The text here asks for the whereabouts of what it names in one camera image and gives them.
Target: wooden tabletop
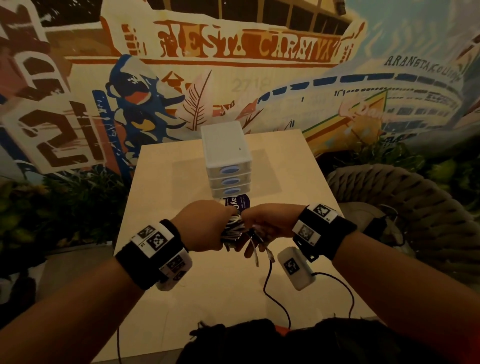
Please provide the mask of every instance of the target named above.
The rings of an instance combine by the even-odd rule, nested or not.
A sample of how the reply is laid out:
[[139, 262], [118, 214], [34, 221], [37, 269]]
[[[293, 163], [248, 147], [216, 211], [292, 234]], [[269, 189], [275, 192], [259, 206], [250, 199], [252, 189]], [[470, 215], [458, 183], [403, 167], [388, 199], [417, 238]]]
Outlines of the wooden tabletop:
[[[252, 190], [247, 194], [251, 206], [320, 202], [339, 210], [299, 130], [246, 138], [253, 158]], [[115, 252], [150, 221], [172, 218], [199, 199], [212, 199], [201, 140], [143, 146]], [[291, 239], [277, 239], [270, 248], [276, 255], [291, 245]], [[122, 357], [181, 348], [200, 320], [230, 326], [267, 317], [276, 325], [288, 325], [283, 310], [262, 292], [269, 266], [266, 253], [259, 254], [258, 268], [253, 259], [225, 249], [190, 254], [193, 268], [180, 283], [170, 292], [149, 289], [120, 326]], [[311, 266], [341, 278], [324, 257]], [[296, 291], [278, 263], [266, 289], [286, 307], [292, 328], [313, 326], [334, 314], [347, 317], [351, 305], [345, 287], [328, 277], [317, 276], [314, 284]], [[355, 294], [352, 316], [373, 315]], [[114, 335], [94, 361], [116, 357]]]

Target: person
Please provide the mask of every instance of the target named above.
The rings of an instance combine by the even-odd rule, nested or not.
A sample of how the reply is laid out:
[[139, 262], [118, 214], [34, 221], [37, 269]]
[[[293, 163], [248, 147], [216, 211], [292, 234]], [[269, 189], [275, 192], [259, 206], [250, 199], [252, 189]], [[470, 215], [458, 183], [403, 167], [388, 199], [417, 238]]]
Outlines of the person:
[[[293, 237], [304, 209], [264, 204], [241, 216], [247, 228], [257, 224], [274, 238]], [[222, 230], [236, 213], [216, 201], [196, 201], [170, 222], [187, 250], [221, 250]], [[249, 245], [244, 255], [252, 253]], [[91, 362], [144, 294], [135, 283], [144, 277], [128, 273], [121, 261], [117, 254], [14, 319], [0, 331], [0, 362]], [[480, 297], [473, 290], [358, 231], [343, 239], [332, 263], [393, 331], [451, 362], [480, 362]]]

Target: purple label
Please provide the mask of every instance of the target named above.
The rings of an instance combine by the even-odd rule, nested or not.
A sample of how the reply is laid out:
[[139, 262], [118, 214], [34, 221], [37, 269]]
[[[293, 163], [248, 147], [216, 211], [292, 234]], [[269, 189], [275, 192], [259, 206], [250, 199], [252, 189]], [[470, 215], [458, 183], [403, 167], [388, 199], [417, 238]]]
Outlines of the purple label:
[[250, 207], [250, 199], [246, 194], [240, 196], [224, 198], [225, 206], [235, 206], [239, 212], [246, 210]]

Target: transparent drawer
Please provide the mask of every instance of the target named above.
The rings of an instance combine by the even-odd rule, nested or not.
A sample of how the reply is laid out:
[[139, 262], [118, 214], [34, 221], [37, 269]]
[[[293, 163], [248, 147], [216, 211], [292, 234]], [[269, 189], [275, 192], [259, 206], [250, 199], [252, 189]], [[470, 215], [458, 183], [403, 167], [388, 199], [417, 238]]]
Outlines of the transparent drawer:
[[231, 177], [209, 179], [210, 188], [218, 189], [218, 188], [240, 186], [241, 184], [247, 184], [247, 183], [250, 183], [250, 176], [251, 176], [251, 173], [249, 172], [244, 174], [238, 174], [236, 176], [231, 176]]
[[245, 194], [248, 191], [250, 191], [249, 183], [241, 184], [235, 187], [212, 189], [212, 196], [213, 198], [225, 198], [225, 197], [232, 197], [232, 196], [238, 196], [240, 194]]
[[249, 173], [251, 169], [252, 162], [245, 162], [232, 166], [207, 168], [207, 174], [208, 178], [222, 178], [226, 176], [236, 176], [238, 174]]

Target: plastic drawer organizer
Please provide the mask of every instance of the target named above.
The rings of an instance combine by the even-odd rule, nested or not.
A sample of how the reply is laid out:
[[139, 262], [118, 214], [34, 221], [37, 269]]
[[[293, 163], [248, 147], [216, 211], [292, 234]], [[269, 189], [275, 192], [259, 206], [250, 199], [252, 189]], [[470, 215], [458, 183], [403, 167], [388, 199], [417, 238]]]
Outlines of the plastic drawer organizer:
[[214, 198], [250, 191], [252, 155], [239, 121], [200, 128], [205, 165]]

